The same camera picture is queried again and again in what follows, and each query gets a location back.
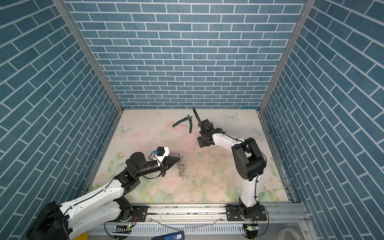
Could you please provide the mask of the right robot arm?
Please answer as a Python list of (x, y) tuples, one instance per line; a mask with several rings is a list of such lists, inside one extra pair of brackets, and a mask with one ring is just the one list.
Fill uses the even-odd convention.
[(253, 138), (241, 139), (227, 134), (221, 128), (215, 128), (209, 120), (199, 120), (201, 136), (198, 143), (201, 148), (218, 145), (232, 152), (235, 167), (244, 180), (239, 199), (239, 211), (243, 218), (250, 219), (261, 210), (257, 189), (259, 177), (267, 167), (267, 158)]

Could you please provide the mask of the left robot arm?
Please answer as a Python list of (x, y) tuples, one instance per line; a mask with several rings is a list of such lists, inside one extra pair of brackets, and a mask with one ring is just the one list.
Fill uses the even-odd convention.
[(45, 205), (26, 233), (29, 240), (73, 240), (81, 234), (112, 220), (128, 222), (132, 217), (132, 204), (125, 195), (140, 184), (140, 177), (167, 170), (182, 159), (154, 156), (147, 161), (145, 155), (136, 152), (126, 160), (126, 167), (113, 179), (79, 198), (62, 204)]

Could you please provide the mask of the blue device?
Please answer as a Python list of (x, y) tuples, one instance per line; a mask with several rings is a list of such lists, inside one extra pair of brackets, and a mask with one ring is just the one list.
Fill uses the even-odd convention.
[(184, 240), (185, 233), (183, 231), (169, 233), (166, 235), (156, 236), (151, 238), (151, 240)]

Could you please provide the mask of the yellow tape roll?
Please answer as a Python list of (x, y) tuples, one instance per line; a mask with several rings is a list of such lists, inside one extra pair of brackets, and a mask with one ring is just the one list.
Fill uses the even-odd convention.
[(88, 233), (85, 232), (85, 233), (77, 236), (76, 238), (74, 238), (74, 240), (88, 240)]

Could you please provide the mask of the white tape roll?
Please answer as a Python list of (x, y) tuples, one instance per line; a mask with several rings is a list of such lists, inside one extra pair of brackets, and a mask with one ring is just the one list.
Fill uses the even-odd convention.
[(285, 228), (278, 232), (278, 240), (302, 240), (298, 231), (292, 228)]

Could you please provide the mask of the green handled pliers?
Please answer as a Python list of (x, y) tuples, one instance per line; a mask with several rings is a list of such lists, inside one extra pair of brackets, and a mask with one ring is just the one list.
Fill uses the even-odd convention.
[(189, 125), (190, 125), (190, 127), (189, 127), (189, 134), (191, 134), (191, 133), (192, 133), (192, 129), (193, 129), (193, 123), (192, 123), (192, 116), (190, 116), (190, 115), (188, 115), (188, 116), (186, 116), (185, 118), (183, 118), (183, 119), (177, 121), (176, 123), (174, 123), (174, 124), (172, 125), (172, 127), (175, 128), (177, 125), (179, 125), (179, 124), (181, 124), (181, 123), (183, 123), (183, 122), (186, 122), (186, 121), (189, 122)]

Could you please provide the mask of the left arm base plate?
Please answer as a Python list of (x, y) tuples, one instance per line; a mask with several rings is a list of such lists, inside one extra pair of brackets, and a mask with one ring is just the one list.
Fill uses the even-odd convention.
[(129, 212), (128, 222), (143, 223), (146, 221), (148, 206), (132, 206)]

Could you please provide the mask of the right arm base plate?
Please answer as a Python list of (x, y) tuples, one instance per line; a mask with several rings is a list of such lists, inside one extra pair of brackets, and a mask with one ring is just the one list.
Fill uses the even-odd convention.
[(225, 205), (227, 221), (266, 221), (265, 208), (260, 203), (247, 208), (244, 205)]

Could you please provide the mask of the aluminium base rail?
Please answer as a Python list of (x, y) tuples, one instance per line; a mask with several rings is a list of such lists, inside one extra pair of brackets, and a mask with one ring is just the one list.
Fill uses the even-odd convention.
[(266, 221), (227, 221), (225, 205), (229, 203), (205, 203), (205, 204), (134, 204), (133, 206), (148, 206), (146, 221), (132, 224), (112, 220), (106, 225), (120, 225), (135, 227), (140, 224), (159, 225), (192, 225), (205, 226), (227, 223), (251, 223), (251, 224), (301, 224), (308, 223), (309, 216), (302, 204), (280, 202), (262, 204), (267, 214)]

